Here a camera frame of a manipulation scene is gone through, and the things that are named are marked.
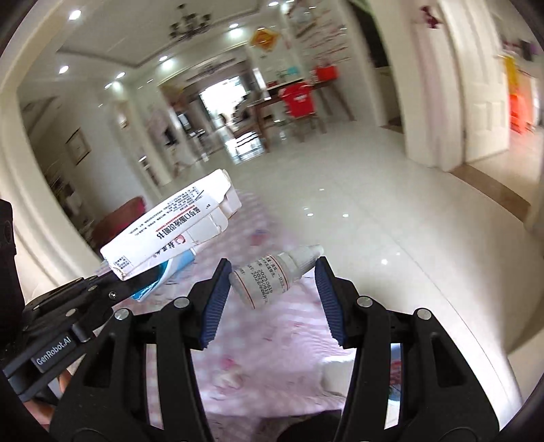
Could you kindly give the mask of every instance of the wooden dining table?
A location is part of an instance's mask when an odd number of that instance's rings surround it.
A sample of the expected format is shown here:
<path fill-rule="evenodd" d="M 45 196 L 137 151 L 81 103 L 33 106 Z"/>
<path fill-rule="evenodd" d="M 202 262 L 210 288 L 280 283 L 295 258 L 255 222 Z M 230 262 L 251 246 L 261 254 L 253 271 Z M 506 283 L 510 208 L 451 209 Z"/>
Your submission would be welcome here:
<path fill-rule="evenodd" d="M 335 79 L 326 80 L 326 81 L 318 81 L 318 82 L 315 82 L 315 83 L 311 83 L 311 86 L 313 87 L 313 89 L 319 95 L 319 98 L 323 102 L 323 107 L 325 108 L 325 112 L 327 112 L 328 115 L 332 115 L 333 112 L 332 112 L 331 107 L 329 106 L 329 103 L 325 99 L 325 94 L 323 94 L 323 88 L 329 88 L 329 90 L 332 92 L 333 96 L 338 100 L 338 102 L 340 103 L 340 105 L 344 109 L 344 111 L 345 111 L 346 115 L 348 116 L 349 120 L 350 121 L 355 121 L 355 117 L 353 115 L 353 112 L 351 111 L 351 108 L 349 107 L 348 102 L 346 101 L 344 95 L 342 94 L 342 92 L 338 88 L 338 85 L 336 84 Z M 250 104 L 248 106 L 248 109 L 255 116 L 256 126 L 257 126 L 257 129 L 259 131 L 259 135 L 261 136 L 263 147 L 264 147 L 266 152 L 270 151 L 270 145 L 269 145 L 269 142 L 268 142 L 268 139 L 267 139 L 266 130 L 269 129 L 271 127 L 271 125 L 268 126 L 268 127 L 266 126 L 265 121 L 264 121 L 264 117 L 263 117 L 263 109 L 265 107 L 267 107 L 267 106 L 271 106 L 271 105 L 274 105 L 276 103 L 279 103 L 280 101 L 282 101 L 282 100 L 279 97 L 279 94 L 275 94 L 274 96 L 267 97 L 267 98 L 264 98 L 264 99 L 261 99 L 261 100 L 257 100 L 257 101 L 253 102 L 252 104 Z"/>

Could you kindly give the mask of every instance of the table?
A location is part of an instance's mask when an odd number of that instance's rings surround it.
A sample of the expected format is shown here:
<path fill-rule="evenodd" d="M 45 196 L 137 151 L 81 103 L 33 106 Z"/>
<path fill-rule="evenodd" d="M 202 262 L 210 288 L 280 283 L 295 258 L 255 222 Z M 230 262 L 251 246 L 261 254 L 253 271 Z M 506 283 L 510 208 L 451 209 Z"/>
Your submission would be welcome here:
<path fill-rule="evenodd" d="M 159 310 L 186 296 L 195 282 L 211 278 L 222 257 L 234 266 L 244 266 L 299 243 L 255 195 L 238 192 L 238 196 L 242 207 L 228 220 L 227 230 L 210 240 L 194 263 L 172 275 L 144 302 L 129 298 L 115 308 L 129 308 L 135 315 Z M 273 427 L 263 426 L 264 418 L 290 419 L 342 409 L 345 398 L 321 386 L 321 366 L 330 356 L 349 360 L 354 353 L 340 348 L 332 338 L 313 273 L 260 310 L 248 309 L 231 291 L 215 340 L 203 352 L 191 351 L 215 440 L 250 442 L 257 430 L 268 436 L 262 440 L 276 440 L 281 431 L 274 434 Z M 145 364 L 149 422 L 161 428 L 154 346 L 148 346 Z"/>
<path fill-rule="evenodd" d="M 336 97 L 336 99 L 338 100 L 338 102 L 340 103 L 342 108 L 345 110 L 349 120 L 350 121 L 355 121 L 355 117 L 353 115 L 353 112 L 351 111 L 346 99 L 344 98 L 344 96 L 340 92 L 338 86 L 336 85 L 336 80 L 319 81 L 319 82 L 313 83 L 312 86 L 316 90 L 316 92 L 318 93 L 319 98 L 323 101 L 323 107 L 325 108 L 325 111 L 327 112 L 328 115 L 332 115 L 332 110 L 331 110 L 329 104 L 327 103 L 327 101 L 325 99 L 325 95 L 323 94 L 323 91 L 322 91 L 323 88 L 330 88 L 333 95 Z M 253 112 L 254 116 L 255 116 L 255 120 L 257 122 L 257 127 L 258 127 L 258 130 L 259 130 L 261 138 L 262 138 L 263 147 L 264 147 L 266 152 L 270 151 L 270 147 L 269 147 L 269 143 L 268 143 L 267 135 L 266 135 L 266 129 L 268 129 L 268 128 L 265 127 L 265 125 L 264 125 L 264 118 L 263 118 L 263 115 L 262 115 L 262 109 L 267 107 L 267 106 L 271 106 L 271 105 L 274 105 L 276 103 L 279 103 L 280 101 L 282 101 L 281 98 L 276 95 L 274 97 L 269 97 L 269 98 L 265 98 L 265 99 L 262 99 L 262 100 L 257 100 L 257 101 L 251 103 L 248 106 L 248 109 L 250 109 Z"/>

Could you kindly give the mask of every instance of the person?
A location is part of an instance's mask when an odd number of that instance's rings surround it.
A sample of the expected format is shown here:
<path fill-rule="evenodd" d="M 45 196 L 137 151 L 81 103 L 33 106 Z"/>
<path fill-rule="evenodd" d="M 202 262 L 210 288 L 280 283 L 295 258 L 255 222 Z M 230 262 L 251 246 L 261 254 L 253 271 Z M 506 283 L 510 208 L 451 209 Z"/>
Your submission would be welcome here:
<path fill-rule="evenodd" d="M 57 378 L 60 385 L 60 392 L 64 393 L 71 378 L 72 375 L 68 370 L 64 370 L 60 374 Z M 53 413 L 55 412 L 55 408 L 52 405 L 34 399 L 24 402 L 23 405 L 43 428 L 49 430 L 49 425 L 53 418 Z"/>

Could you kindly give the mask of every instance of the red cloth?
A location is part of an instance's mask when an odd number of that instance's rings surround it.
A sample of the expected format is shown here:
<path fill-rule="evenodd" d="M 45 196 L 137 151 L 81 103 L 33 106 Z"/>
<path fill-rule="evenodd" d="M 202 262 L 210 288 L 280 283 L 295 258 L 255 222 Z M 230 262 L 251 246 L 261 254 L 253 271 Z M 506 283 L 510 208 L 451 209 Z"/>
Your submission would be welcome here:
<path fill-rule="evenodd" d="M 310 92 L 312 87 L 305 83 L 295 83 L 281 89 L 279 96 L 287 105 L 289 113 L 293 118 L 308 116 L 315 112 Z"/>
<path fill-rule="evenodd" d="M 92 231 L 92 239 L 95 241 L 96 246 L 102 248 L 144 213 L 144 199 L 136 197 L 106 215 L 104 219 L 96 224 Z"/>

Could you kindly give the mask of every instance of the recessed light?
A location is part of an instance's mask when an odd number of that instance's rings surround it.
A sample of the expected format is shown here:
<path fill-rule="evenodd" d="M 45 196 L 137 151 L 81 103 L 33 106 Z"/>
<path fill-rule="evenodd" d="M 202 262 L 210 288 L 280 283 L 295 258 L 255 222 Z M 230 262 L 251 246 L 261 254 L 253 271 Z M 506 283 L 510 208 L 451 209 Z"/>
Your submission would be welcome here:
<path fill-rule="evenodd" d="M 79 9 L 76 9 L 75 11 L 72 11 L 70 13 L 68 20 L 77 20 L 80 15 L 81 15 L 81 11 Z"/>

